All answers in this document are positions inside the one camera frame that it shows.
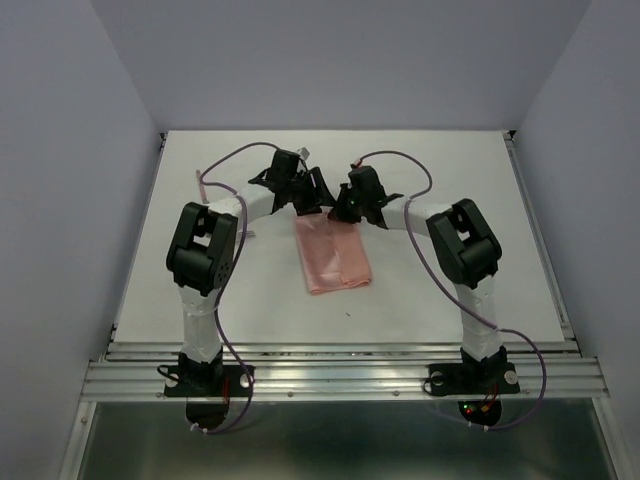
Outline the pink cloth napkin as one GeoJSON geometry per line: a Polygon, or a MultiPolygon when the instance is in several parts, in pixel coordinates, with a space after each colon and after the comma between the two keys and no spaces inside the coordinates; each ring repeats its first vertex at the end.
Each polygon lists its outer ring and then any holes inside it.
{"type": "Polygon", "coordinates": [[[371,267],[356,224],[330,220],[327,213],[318,213],[296,217],[294,231],[311,295],[371,283],[371,267]]]}

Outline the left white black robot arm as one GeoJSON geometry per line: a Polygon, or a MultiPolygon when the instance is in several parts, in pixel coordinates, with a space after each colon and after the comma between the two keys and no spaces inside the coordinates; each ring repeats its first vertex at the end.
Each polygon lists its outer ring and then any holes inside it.
{"type": "Polygon", "coordinates": [[[230,195],[208,205],[187,203],[166,257],[179,287],[184,341],[179,366],[199,393],[215,392],[222,382],[222,342],[216,326],[220,295],[237,263],[251,222],[292,205],[296,214],[320,213],[335,204],[317,167],[306,165],[306,148],[277,148],[271,165],[236,190],[215,182],[230,195]]]}

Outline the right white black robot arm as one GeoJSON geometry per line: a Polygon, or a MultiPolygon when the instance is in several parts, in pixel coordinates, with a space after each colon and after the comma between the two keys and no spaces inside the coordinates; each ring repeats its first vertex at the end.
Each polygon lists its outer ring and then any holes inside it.
{"type": "Polygon", "coordinates": [[[493,300],[502,247],[479,207],[468,198],[436,205],[388,194],[371,166],[352,166],[348,178],[329,218],[405,231],[415,249],[418,235],[431,240],[440,271],[455,287],[448,298],[461,310],[462,352],[470,359],[460,366],[461,381],[472,390],[484,389],[496,378],[489,359],[503,349],[493,300]]]}

